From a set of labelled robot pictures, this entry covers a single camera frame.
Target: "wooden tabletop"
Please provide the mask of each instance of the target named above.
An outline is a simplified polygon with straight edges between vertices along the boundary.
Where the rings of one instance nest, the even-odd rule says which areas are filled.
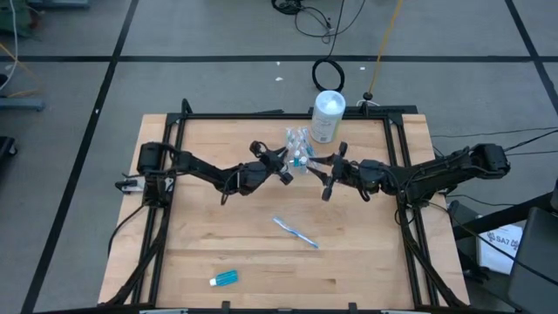
[[[162,139],[164,121],[165,115],[144,116],[131,174],[135,174],[140,145]],[[405,115],[404,121],[412,163],[433,159],[425,116]],[[263,141],[270,149],[282,147],[285,127],[309,123],[192,119],[186,123],[181,149],[217,167],[232,167],[255,159],[248,150],[252,140]],[[395,127],[393,134],[399,150]],[[315,149],[320,155],[334,153],[341,140],[349,144],[345,158],[389,164],[381,121],[344,120],[336,140],[315,143]],[[400,156],[398,163],[403,164]],[[233,308],[347,309],[349,302],[356,302],[359,309],[411,309],[404,245],[394,222],[394,197],[380,192],[364,202],[356,189],[336,185],[331,200],[325,202],[315,176],[294,176],[287,187],[271,176],[249,196],[231,195],[225,206],[220,205],[221,194],[213,186],[181,176],[174,193],[157,306],[218,308],[228,300]],[[124,196],[119,221],[140,200],[140,194]],[[445,204],[441,196],[433,201]],[[146,212],[116,236],[100,302],[112,297],[137,265]],[[448,215],[435,207],[422,212],[434,268],[468,302]],[[275,215],[317,242],[320,249],[273,223]],[[423,303],[427,303],[424,273],[417,265]],[[238,270],[238,283],[209,286],[210,278],[231,269]],[[145,282],[150,281],[151,270]],[[147,299],[147,287],[142,300]]]

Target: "toothbrush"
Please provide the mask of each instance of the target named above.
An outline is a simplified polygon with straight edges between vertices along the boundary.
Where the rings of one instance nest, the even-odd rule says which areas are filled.
[[[303,239],[304,241],[308,242],[311,246],[313,246],[315,249],[318,249],[317,243],[313,242],[312,240],[310,240],[308,237],[306,237],[305,235],[303,235],[302,233],[292,229],[291,227],[287,226],[287,224],[279,217],[275,216],[273,217],[273,221],[278,224],[279,226],[281,226],[281,228],[289,231],[291,234],[298,236],[299,238]]]

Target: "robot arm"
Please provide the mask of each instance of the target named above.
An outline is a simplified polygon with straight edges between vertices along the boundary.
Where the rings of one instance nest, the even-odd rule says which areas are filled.
[[[342,142],[339,154],[311,160],[332,166],[331,175],[309,167],[322,181],[325,190],[322,199],[331,197],[334,182],[358,190],[364,201],[379,190],[388,195],[399,195],[407,204],[431,199],[440,190],[453,190],[463,181],[472,178],[499,179],[509,170],[509,162],[502,147],[494,144],[479,144],[465,147],[442,159],[430,160],[411,167],[387,166],[377,160],[362,160],[360,163],[347,161],[344,156],[347,144]]]
[[[259,188],[272,174],[279,176],[284,185],[292,180],[287,165],[283,162],[288,150],[285,147],[275,151],[260,142],[254,141],[250,151],[258,161],[251,161],[227,169],[219,169],[204,160],[195,157],[192,153],[180,151],[172,145],[149,142],[141,146],[138,159],[138,173],[145,176],[144,203],[164,204],[166,191],[169,189],[167,177],[191,174],[207,181],[222,192],[221,205],[224,205],[226,196],[240,193],[249,195]],[[160,170],[164,154],[168,153],[173,161],[173,166]]]

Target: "floor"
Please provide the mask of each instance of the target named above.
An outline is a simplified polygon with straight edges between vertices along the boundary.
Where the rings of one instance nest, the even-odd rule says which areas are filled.
[[[338,1],[304,2],[337,20]],[[342,25],[360,3],[346,1]],[[333,55],[345,60],[349,104],[370,83],[374,64],[367,56],[378,53],[395,4],[367,0],[337,39]],[[374,100],[416,105],[431,134],[558,126],[557,10],[557,2],[545,0],[404,0]],[[300,26],[321,31],[307,16]],[[10,36],[0,41],[13,49]],[[197,113],[307,112],[317,95],[311,66],[329,49],[298,33],[293,17],[269,1],[95,0],[89,10],[48,10],[36,38],[19,45],[21,60],[44,82],[47,107],[0,113],[0,134],[19,146],[0,181],[3,312],[95,305],[122,198],[113,183],[130,167],[143,114],[178,111],[182,98]],[[7,65],[9,58],[0,57],[0,71]],[[327,66],[318,77],[326,86],[338,83]],[[33,84],[18,70],[7,93]],[[540,133],[432,140],[450,153],[480,142],[507,147]],[[517,152],[557,145],[548,136]],[[458,192],[489,202],[525,201],[553,187],[555,158],[510,157],[507,177],[469,181]],[[459,200],[482,214],[498,210]],[[61,222],[58,244],[54,249],[49,242],[43,255],[53,223]],[[476,294],[474,303],[492,307]]]

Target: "gray floor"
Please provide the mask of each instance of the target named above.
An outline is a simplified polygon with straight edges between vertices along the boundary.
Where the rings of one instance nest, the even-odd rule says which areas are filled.
[[[110,56],[129,3],[96,0],[89,10],[48,11],[37,38],[23,40],[20,54]],[[337,1],[306,3],[323,9],[335,21]],[[352,19],[359,3],[347,0],[342,26]],[[538,52],[558,55],[556,4],[515,3]],[[394,1],[368,0],[362,16],[339,36],[334,53],[376,54],[394,7]],[[319,31],[310,17],[301,17],[301,27]],[[7,36],[0,41],[11,43]],[[274,11],[268,1],[140,0],[122,54],[315,55],[329,48],[319,38],[296,32],[293,18]],[[482,0],[405,1],[386,53],[528,55],[504,1]],[[0,64],[1,71],[6,72],[6,65]],[[0,180],[4,252],[0,304],[6,313],[21,310],[108,64],[28,66],[44,81],[47,108],[41,113],[0,112],[0,134],[16,137],[20,147]],[[35,310],[97,302],[106,243],[122,198],[113,183],[130,167],[143,114],[177,111],[182,98],[188,98],[197,113],[306,112],[317,94],[311,66],[311,62],[119,63]],[[355,104],[370,83],[374,64],[342,66],[347,77],[344,95]],[[558,64],[545,64],[545,68],[551,79],[558,80]],[[337,84],[331,69],[320,68],[318,75],[325,85]],[[32,87],[18,70],[8,89]],[[558,126],[558,115],[532,63],[384,63],[375,100],[382,105],[416,105],[426,114],[432,134]],[[433,142],[450,153],[479,142],[510,146],[536,134]],[[557,144],[556,137],[547,137],[517,151],[556,149]],[[558,176],[552,154],[514,156],[510,161],[513,170],[505,179],[470,181],[459,192],[484,201],[520,202],[547,192]],[[497,210],[461,201],[483,214]],[[472,293],[473,301],[487,305],[476,296],[478,292]]]

